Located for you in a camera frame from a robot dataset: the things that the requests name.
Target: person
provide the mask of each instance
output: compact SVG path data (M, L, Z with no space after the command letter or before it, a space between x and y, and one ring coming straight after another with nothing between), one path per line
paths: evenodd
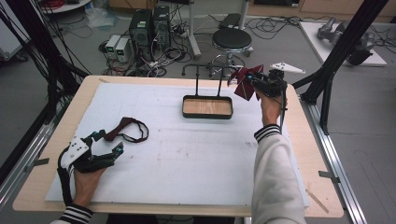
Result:
M251 204L254 224L304 224L304 204L297 177L290 162L290 142L276 124L280 115L280 97L261 98L263 128L254 133L259 146L254 165L254 189ZM59 220L51 224L85 224L92 211L87 208L99 178L105 170L91 174L75 171L76 197Z

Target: striped cuff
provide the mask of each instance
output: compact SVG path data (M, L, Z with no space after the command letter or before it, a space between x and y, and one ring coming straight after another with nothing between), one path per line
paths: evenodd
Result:
M90 222L92 215L93 211L90 209L72 203L66 207L64 214L59 220L70 224L86 224Z
M269 124L254 133L254 137L256 138L257 142L260 143L263 138L279 133L280 128L277 124Z

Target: floor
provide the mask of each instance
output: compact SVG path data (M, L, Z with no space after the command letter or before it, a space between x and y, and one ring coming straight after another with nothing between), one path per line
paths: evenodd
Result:
M124 33L130 22L128 14L117 14L113 27L88 28L83 10L59 15L61 27L69 33L65 41L81 62L93 73L101 74L106 69L106 60L98 46L108 40L111 34ZM222 15L215 16L222 20ZM212 18L196 18L197 33L213 33L218 26ZM395 26L377 25L378 30L391 28L395 36ZM293 26L285 26L274 38L263 40L247 32L253 38L254 52L250 57L242 57L247 67L285 62L303 68L306 73L316 72L321 62L312 50L303 32ZM274 34L258 33L271 38ZM202 57L192 63L208 63L219 52L210 47L211 37L196 36ZM59 39L54 39L65 56ZM329 132L346 170L346 175L358 198L368 223L394 223L396 220L396 55L385 48L375 47L375 51L387 62L385 67L342 66L333 81L332 101L329 115ZM181 75L184 63L173 63L166 67L164 77L195 78L192 71ZM285 79L293 83L306 75L287 74ZM209 78L203 71L202 78ZM3 164L12 149L37 117L47 99L47 83L39 75L31 61L26 63L12 60L0 67L0 164ZM306 86L297 90L303 93ZM12 202L20 186L0 207L0 223L50 223L60 213L16 212ZM169 217L162 217L165 223ZM106 222L105 214L95 214L92 223ZM350 223L347 215L341 218L308 218L308 223Z

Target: table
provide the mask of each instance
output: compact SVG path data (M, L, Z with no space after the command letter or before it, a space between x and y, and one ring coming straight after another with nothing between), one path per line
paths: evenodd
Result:
M146 78L146 77L86 77L74 100L42 152L40 159L49 158L49 164L33 169L18 194L13 207L17 211L63 211L63 203L46 202L47 191L56 174L57 158L74 135L81 118L95 95L100 83L133 83L165 86L194 87L193 79ZM201 80L200 86L217 87L215 80ZM327 171L321 158L314 135L305 118L297 94L292 86L288 87L288 126L290 140L311 201L305 209L307 217L341 217L344 214L338 196L328 178L319 177L318 171ZM169 204L131 204L131 203L93 203L91 210L98 213L137 213L169 215L205 215L249 217L249 206L223 205L169 205Z

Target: stool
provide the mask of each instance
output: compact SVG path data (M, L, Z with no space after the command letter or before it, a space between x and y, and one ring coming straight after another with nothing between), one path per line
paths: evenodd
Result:
M210 64L213 64L217 58L225 56L225 66L241 67L233 64L233 57L235 57L239 61L241 61L243 64L242 66L245 67L245 62L241 58L233 54L244 52L247 56L250 55L249 48L251 44L251 37L248 33L243 30L238 30L234 28L223 28L213 34L212 44L216 49L220 49L222 51L225 51L226 53L218 55L212 60ZM209 76L213 77L215 73L216 70L212 68Z

